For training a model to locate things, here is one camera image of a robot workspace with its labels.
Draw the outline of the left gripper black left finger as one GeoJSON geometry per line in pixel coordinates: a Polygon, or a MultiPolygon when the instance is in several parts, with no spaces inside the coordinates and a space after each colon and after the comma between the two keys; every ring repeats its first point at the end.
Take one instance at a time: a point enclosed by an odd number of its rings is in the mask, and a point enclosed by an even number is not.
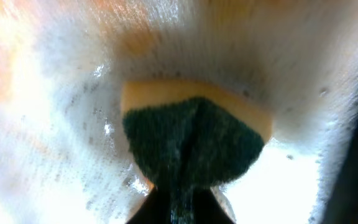
{"type": "Polygon", "coordinates": [[[126,224],[171,224],[170,193],[154,187],[126,224]]]}

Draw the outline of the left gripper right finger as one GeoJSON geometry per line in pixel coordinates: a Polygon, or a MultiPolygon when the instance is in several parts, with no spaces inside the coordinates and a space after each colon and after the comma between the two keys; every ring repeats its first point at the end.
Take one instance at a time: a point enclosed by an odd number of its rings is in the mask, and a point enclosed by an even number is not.
{"type": "Polygon", "coordinates": [[[195,190],[193,207],[196,224],[234,224],[210,189],[195,190]]]}

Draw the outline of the green yellow sponge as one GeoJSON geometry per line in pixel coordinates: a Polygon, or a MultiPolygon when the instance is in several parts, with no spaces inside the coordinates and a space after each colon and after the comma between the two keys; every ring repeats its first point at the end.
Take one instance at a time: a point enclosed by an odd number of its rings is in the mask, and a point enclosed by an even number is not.
{"type": "Polygon", "coordinates": [[[238,179],[272,135],[269,112],[189,80],[127,82],[121,113],[135,163],[153,188],[170,193],[171,223],[195,223],[195,190],[238,179]]]}

